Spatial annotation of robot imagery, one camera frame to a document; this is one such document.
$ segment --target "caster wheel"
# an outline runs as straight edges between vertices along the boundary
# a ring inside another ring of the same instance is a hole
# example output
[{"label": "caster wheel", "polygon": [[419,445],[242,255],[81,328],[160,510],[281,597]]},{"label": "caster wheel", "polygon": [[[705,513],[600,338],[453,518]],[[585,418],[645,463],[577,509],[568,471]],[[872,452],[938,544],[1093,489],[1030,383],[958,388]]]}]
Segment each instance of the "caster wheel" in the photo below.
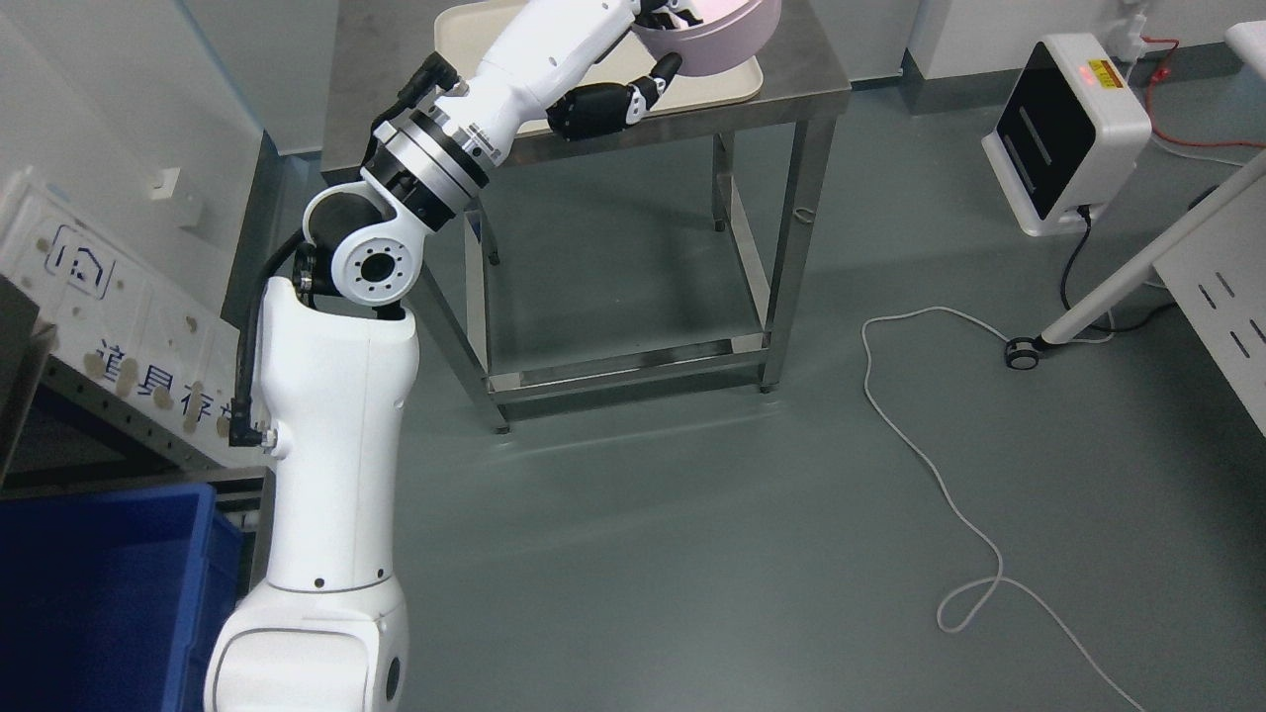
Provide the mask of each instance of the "caster wheel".
[{"label": "caster wheel", "polygon": [[1032,371],[1042,360],[1042,352],[1032,338],[1013,338],[1003,351],[1006,367],[1014,371]]}]

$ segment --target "pink bowl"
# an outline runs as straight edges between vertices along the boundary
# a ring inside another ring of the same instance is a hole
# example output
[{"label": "pink bowl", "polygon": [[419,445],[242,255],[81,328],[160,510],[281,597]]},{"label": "pink bowl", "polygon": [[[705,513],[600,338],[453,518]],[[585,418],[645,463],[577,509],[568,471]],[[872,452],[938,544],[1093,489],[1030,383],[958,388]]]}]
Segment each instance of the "pink bowl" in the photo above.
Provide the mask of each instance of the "pink bowl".
[{"label": "pink bowl", "polygon": [[695,0],[694,4],[703,24],[684,29],[633,25],[653,57],[681,54],[684,76],[718,75],[755,57],[774,35],[782,15],[782,0]]}]

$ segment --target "white robotic arm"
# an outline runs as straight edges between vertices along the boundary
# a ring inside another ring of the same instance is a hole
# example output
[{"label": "white robotic arm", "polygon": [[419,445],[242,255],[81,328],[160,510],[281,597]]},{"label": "white robotic arm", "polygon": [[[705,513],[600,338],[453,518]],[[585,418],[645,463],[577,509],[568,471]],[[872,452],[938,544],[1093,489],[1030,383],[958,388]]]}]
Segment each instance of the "white robotic arm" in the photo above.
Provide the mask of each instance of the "white robotic arm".
[{"label": "white robotic arm", "polygon": [[[573,87],[634,22],[663,27],[647,20],[663,11],[694,19],[682,0],[529,1],[468,82],[428,60],[389,114],[417,110],[399,127],[390,115],[376,122],[362,180],[309,204],[287,242],[298,247],[294,279],[267,279],[242,332],[230,443],[271,448],[277,495],[267,578],[216,640],[206,712],[398,708],[409,633],[391,528],[400,419],[418,369],[417,326],[400,299],[420,274],[425,237],[487,185],[523,123],[549,118],[584,138],[641,120],[680,67],[676,54],[628,86]],[[419,105],[437,85],[447,91]],[[316,294],[377,318],[322,313]],[[248,422],[257,334],[272,416],[262,432]]]}]

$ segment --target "grey floor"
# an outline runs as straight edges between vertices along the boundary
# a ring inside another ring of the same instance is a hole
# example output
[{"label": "grey floor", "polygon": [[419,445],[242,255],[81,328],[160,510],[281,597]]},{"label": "grey floor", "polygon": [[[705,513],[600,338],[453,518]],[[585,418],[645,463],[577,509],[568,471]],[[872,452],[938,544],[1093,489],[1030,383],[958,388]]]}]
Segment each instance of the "grey floor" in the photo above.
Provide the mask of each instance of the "grey floor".
[{"label": "grey floor", "polygon": [[[1266,138],[1243,81],[1166,85],[1162,119]],[[404,708],[1129,708],[1018,590],[957,636],[937,628],[941,598],[994,561],[862,397],[870,317],[944,304],[1018,336],[1061,313],[1076,236],[1015,226],[979,143],[998,110],[912,118],[895,89],[855,94],[770,395],[704,379],[520,409],[495,436],[424,338],[400,452]],[[767,256],[789,143],[786,129],[739,134]],[[709,229],[709,149],[496,176],[500,365],[751,326],[737,264]],[[1072,290],[1229,172],[1150,147]],[[428,251],[460,295],[457,232]],[[1144,290],[1120,317],[1161,299]],[[1009,575],[1124,689],[1153,712],[1266,709],[1266,440],[1180,314],[1024,374],[943,314],[872,338],[877,398]]]}]

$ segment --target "white heater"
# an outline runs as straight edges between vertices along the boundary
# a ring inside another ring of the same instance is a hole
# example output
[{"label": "white heater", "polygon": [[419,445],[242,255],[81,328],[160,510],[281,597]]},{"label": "white heater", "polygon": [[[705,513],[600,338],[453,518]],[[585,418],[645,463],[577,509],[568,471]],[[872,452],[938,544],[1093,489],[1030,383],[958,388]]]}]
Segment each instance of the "white heater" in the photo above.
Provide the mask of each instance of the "white heater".
[{"label": "white heater", "polygon": [[1082,205],[1098,220],[1151,133],[1093,34],[1048,34],[982,143],[1020,228],[1037,237],[1085,229]]}]

